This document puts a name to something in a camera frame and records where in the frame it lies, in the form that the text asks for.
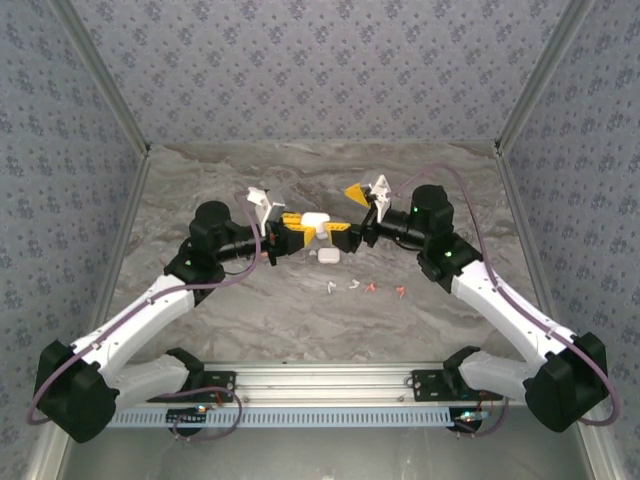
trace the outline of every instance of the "white plastic part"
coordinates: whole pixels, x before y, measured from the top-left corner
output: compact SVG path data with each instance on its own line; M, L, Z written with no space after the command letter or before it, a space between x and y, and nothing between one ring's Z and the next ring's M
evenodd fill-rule
M116 397L116 413L158 395L177 392L188 376L189 370L171 355L162 355L141 365L125 366L109 385L120 391Z
M255 205L256 216L260 226L260 234L267 234L267 222L276 222L284 212L284 199L282 195L273 190L268 192L259 188L249 187L247 200Z
M131 305L113 317L109 322L99 327L94 332L79 338L74 344L74 352L79 352L86 346L95 342L111 325L116 323L126 313L130 312L140 303L149 303L149 299L155 293L170 287L184 286L184 282L173 275L161 275L155 283ZM143 345L179 316L187 313L194 307L193 292L180 290L170 293L154 303L149 303L128 322L113 332L102 344L96 345L96 349L84 356L88 364L97 362L100 372L107 383L112 386L120 369L129 361Z
M384 175L367 175L360 182L360 186L368 188L370 195L375 197L373 203L376 206L376 220L378 223L382 221L387 210L391 207L391 187Z
M475 352L458 368L462 379L473 390L494 392L518 402L524 402L524 382L534 377L536 368L524 362L498 358L487 352Z
M500 277L498 277L498 282L523 309L554 329L558 335L573 342L571 336L574 333L571 330L544 315ZM557 354L566 348L558 340L548 338L545 332L520 315L495 291L484 262L476 260L462 269L462 275L453 277L451 293L484 315L500 333L507 337L507 340L516 347L532 367L540 367L546 363L545 355L547 353Z
M318 262L329 264L340 262L340 250L335 247L318 249Z
M324 224L331 220L328 213L323 212L306 212L302 214L300 225L303 227L313 227L316 229L316 237L320 240L327 238L327 229Z

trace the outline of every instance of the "wall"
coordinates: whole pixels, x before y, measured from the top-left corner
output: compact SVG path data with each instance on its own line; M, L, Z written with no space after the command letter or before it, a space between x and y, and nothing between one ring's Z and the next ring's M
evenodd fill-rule
M0 478L39 353L86 326L138 159L44 0L0 2Z
M596 1L508 158L561 320L596 333L640 478L640 5Z
M151 143L490 140L565 0L74 0Z

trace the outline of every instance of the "yellow plastic part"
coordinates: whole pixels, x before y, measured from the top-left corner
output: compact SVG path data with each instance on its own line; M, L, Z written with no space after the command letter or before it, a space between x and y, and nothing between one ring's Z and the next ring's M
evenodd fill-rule
M313 237L316 234L315 227L304 227L302 225L286 225L286 227L289 230L293 231L293 232L303 232L304 233L304 246L305 247L311 243L311 240L313 240Z
M354 183L344 191L344 194L356 203L359 203L363 207L368 207L367 197L364 196L362 187L359 183Z
M300 225L302 221L301 213L284 212L282 214L282 221L285 225Z
M343 232L345 230L348 230L349 228L351 228L351 224L341 223L341 222L327 222L324 224L324 228L327 230L327 233L329 234L329 241L333 244L333 237L331 234L333 232Z

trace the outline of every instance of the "patterned wallpaper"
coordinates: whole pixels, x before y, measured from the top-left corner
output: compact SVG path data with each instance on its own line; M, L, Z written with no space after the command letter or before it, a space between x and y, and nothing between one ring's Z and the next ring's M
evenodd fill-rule
M0 2L0 478L40 351L89 320L138 160L45 0Z
M640 479L640 4L597 0L509 154L562 320L608 347Z
M566 0L74 0L151 143L493 139Z

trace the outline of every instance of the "gray marble table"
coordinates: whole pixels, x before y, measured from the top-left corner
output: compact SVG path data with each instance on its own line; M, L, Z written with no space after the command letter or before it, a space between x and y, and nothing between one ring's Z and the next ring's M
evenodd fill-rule
M196 207L221 200L246 223L233 193L249 185L279 190L295 211L323 211L358 222L366 213L343 190L367 172L385 173L392 188L430 162L445 162L468 182L493 261L500 274L534 300L520 241L491 148L483 144L312 143L153 147L150 172L126 249L110 316L136 298L162 271L188 235ZM422 183L442 184L456 208L460 234L477 245L457 184L446 173ZM406 208L412 188L396 200ZM246 261L225 264L242 270ZM352 279L359 289L349 289ZM327 283L337 284L327 293ZM368 283L375 293L365 293ZM400 299L397 286L406 288ZM415 254L381 240L320 265L309 250L262 261L241 284L214 292L174 321L136 357L154 358L180 346L202 360L443 360L466 345L518 358L482 316L431 284Z

